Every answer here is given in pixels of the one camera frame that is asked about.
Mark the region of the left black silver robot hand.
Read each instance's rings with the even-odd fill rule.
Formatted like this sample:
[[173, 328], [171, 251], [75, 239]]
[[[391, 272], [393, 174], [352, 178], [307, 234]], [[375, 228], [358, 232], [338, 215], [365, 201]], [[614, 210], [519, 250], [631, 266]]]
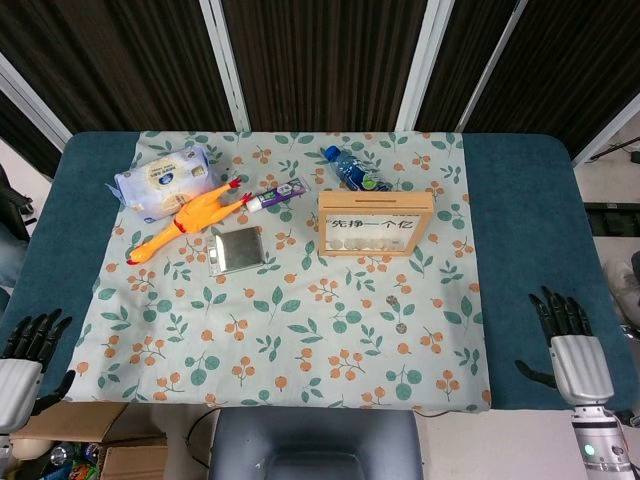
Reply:
[[55, 309], [34, 318], [27, 316], [11, 331], [1, 351], [1, 435], [23, 428], [30, 418], [62, 401], [76, 372], [68, 370], [59, 386], [42, 396], [40, 388], [57, 345], [72, 318]]

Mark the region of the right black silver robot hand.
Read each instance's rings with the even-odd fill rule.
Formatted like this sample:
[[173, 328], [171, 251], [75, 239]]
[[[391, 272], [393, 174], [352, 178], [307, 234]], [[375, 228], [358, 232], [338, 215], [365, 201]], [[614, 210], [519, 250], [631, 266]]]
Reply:
[[546, 286], [542, 292], [543, 298], [531, 293], [529, 300], [538, 316], [553, 372], [533, 370], [522, 360], [514, 362], [516, 368], [529, 380], [557, 390], [573, 407], [606, 404], [614, 396], [613, 382], [585, 310], [574, 298]]

